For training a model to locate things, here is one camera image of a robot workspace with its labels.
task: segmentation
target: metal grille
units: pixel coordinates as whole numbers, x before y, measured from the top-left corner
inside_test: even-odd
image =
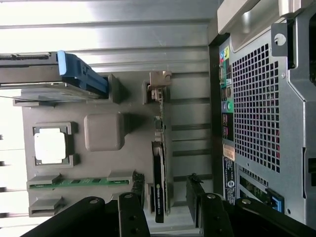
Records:
[[[266,180],[264,180],[263,178],[261,178],[261,177],[259,177],[258,175],[256,175],[256,174],[254,174],[254,173],[252,173],[251,171],[249,171],[248,169],[246,169],[246,168],[244,168],[244,167],[239,167],[239,169],[242,171],[242,172],[244,172],[244,173],[246,173],[247,175],[249,175],[249,176],[251,176],[252,178],[254,178],[255,180],[257,180],[258,182],[260,182],[260,183],[262,183],[263,185],[265,185],[265,186],[269,186],[269,182],[268,181],[266,181]]]
[[[233,63],[236,153],[280,172],[278,61],[268,44]]]

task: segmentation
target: connector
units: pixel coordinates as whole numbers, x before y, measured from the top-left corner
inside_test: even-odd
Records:
[[[284,197],[269,188],[266,189],[266,192],[269,197],[268,205],[274,210],[284,213]]]

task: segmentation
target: label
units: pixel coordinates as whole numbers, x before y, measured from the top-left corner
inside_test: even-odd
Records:
[[[235,161],[235,148],[229,145],[223,144],[223,156]]]
[[[236,201],[236,167],[235,162],[223,157],[224,198],[230,204]]]

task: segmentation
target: usb port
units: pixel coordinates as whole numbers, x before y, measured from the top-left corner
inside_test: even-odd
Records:
[[[232,89],[230,87],[227,88],[227,97],[230,98],[232,95]]]

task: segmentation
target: green circuit board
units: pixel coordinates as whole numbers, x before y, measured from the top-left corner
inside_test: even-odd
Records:
[[[82,179],[59,179],[53,184],[36,184],[30,185],[30,189],[43,188],[68,188],[68,187],[83,187],[83,186],[117,186],[128,185],[128,180],[108,181],[107,178],[82,178]]]

